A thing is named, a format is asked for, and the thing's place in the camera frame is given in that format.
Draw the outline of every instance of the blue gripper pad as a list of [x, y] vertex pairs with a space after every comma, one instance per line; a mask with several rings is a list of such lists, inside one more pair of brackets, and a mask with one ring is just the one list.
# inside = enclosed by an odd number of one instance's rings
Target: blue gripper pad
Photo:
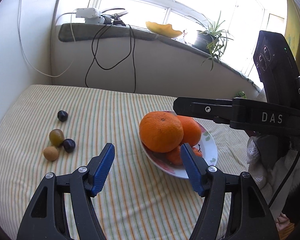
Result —
[[202, 196], [204, 192], [203, 185], [202, 185], [202, 172], [200, 171], [199, 167], [194, 161], [194, 158], [196, 158], [197, 156], [194, 154], [193, 150], [191, 149], [188, 143], [183, 144], [181, 146], [180, 154], [181, 154], [183, 166], [186, 169], [193, 190], [197, 192], [199, 196]]
[[93, 187], [91, 189], [91, 195], [93, 197], [95, 197], [102, 190], [106, 182], [106, 178], [114, 160], [114, 145], [107, 143], [100, 155], [94, 158], [99, 158], [101, 160], [93, 176]]

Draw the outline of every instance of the yellow wall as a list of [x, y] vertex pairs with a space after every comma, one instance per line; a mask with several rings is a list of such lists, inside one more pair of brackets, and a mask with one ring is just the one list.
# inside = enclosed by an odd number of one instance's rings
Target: yellow wall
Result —
[[300, 69], [300, 19], [293, 0], [287, 0], [287, 25], [284, 37]]

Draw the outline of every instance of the kiwi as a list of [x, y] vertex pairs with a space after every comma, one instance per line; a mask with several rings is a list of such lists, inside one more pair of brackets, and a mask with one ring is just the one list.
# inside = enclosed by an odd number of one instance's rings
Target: kiwi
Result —
[[51, 162], [55, 161], [59, 157], [59, 151], [54, 146], [49, 146], [45, 148], [42, 153], [43, 156]]
[[55, 147], [60, 147], [65, 140], [65, 136], [60, 129], [54, 129], [49, 133], [49, 140]]

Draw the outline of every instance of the potted plant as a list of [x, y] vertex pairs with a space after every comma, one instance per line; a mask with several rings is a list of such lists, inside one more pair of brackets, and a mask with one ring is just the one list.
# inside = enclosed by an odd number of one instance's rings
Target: potted plant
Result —
[[192, 46], [196, 49], [210, 54], [210, 57], [208, 57], [207, 59], [211, 59], [211, 70], [213, 69], [215, 59], [218, 61], [218, 63], [220, 62], [220, 58], [226, 50], [228, 40], [233, 40], [228, 37], [230, 34], [227, 30], [220, 28], [221, 24], [225, 22], [220, 22], [220, 17], [221, 11], [219, 14], [219, 18], [216, 22], [210, 22], [209, 20], [207, 20], [207, 27], [197, 19], [191, 17], [195, 19], [197, 23], [200, 24], [203, 28], [205, 28], [204, 31], [197, 31], [197, 39]]

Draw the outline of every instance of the window sill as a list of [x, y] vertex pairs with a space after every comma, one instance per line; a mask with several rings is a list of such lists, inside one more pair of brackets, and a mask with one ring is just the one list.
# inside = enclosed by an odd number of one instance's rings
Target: window sill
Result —
[[[74, 38], [76, 41], [89, 41], [92, 40], [97, 31], [99, 31], [104, 25], [100, 24], [85, 24], [85, 23], [73, 23], [72, 29], [74, 33]], [[133, 34], [136, 39], [138, 40], [144, 40], [144, 41], [154, 41], [158, 40], [162, 43], [165, 43], [170, 46], [174, 46], [176, 48], [184, 49], [189, 52], [192, 52], [194, 54], [200, 55], [204, 58], [210, 57], [209, 54], [202, 52], [201, 50], [198, 50], [190, 45], [184, 44], [182, 42], [151, 33], [145, 30], [136, 29], [133, 28]], [[106, 38], [121, 38], [121, 37], [130, 37], [129, 27], [124, 26], [111, 26], [109, 30], [107, 30], [101, 37], [101, 39]], [[73, 37], [71, 33], [70, 23], [65, 23], [61, 26], [58, 38], [61, 42], [73, 42]], [[252, 83], [252, 85], [260, 92], [261, 89], [251, 80], [249, 77], [244, 75], [238, 70], [235, 70], [234, 68], [230, 67], [228, 64], [220, 61], [220, 65], [223, 67], [231, 70], [232, 72], [236, 73], [237, 75], [240, 75], [243, 79], [247, 80], [248, 82]]]

